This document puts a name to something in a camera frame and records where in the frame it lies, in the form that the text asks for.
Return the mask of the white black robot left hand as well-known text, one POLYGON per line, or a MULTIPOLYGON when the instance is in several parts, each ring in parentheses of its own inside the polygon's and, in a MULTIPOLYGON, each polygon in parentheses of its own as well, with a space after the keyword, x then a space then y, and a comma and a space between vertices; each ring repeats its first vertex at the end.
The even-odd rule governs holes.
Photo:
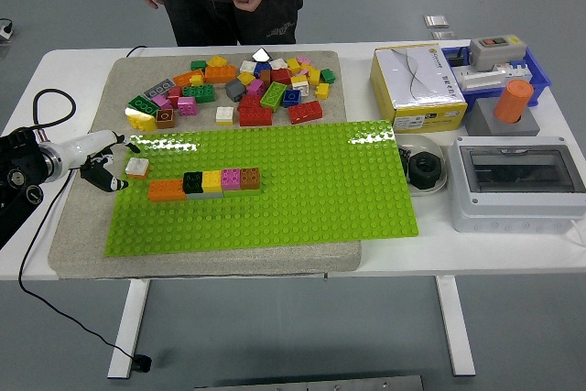
POLYGON ((122 144, 134 153, 140 149, 125 138, 111 130, 102 130, 79 137, 59 146, 59 177, 72 169, 78 169, 81 177, 96 188, 115 192, 128 187, 126 180, 116 178, 105 167, 113 158, 112 146, 122 144))

